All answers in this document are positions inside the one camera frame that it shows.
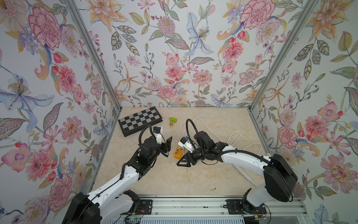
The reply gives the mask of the orange power strip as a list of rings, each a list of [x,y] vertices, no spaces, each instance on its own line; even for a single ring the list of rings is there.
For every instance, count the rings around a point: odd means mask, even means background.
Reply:
[[[183,156],[183,149],[182,149],[182,147],[181,146],[177,146],[177,148],[175,149],[175,151],[174,151],[174,154],[173,154],[173,156],[174,156],[174,158],[176,158],[176,159],[181,159],[182,158],[182,156]]]

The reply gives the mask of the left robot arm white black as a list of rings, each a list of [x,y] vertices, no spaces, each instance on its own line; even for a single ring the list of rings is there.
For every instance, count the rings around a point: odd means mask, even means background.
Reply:
[[[153,168],[159,155],[169,156],[172,137],[165,139],[162,127],[146,126],[150,137],[142,140],[121,172],[100,188],[87,195],[77,194],[63,219],[64,224],[105,224],[121,214],[132,214],[139,207],[140,196],[129,187],[143,178]]]

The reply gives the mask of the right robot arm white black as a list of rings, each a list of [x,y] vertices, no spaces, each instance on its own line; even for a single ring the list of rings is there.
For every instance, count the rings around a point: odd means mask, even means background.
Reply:
[[[221,141],[214,142],[206,132],[198,131],[191,119],[186,120],[186,134],[179,145],[187,153],[177,166],[190,168],[199,161],[208,166],[221,162],[248,169],[264,178],[263,184],[245,192],[241,199],[243,208],[258,208],[272,200],[293,201],[297,176],[281,155],[257,155]]]

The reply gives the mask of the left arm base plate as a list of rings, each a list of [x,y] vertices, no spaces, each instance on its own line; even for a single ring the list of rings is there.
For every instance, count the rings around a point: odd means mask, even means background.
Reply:
[[[113,208],[120,215],[151,215],[153,209],[153,200],[141,199],[132,190],[127,190],[120,196],[115,197]]]

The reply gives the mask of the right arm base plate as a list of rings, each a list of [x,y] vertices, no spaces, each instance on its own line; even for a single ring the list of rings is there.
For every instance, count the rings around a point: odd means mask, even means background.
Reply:
[[[229,215],[266,215],[267,211],[263,204],[259,207],[255,207],[248,202],[247,196],[250,191],[251,188],[245,192],[242,199],[227,199],[223,208],[228,210]]]

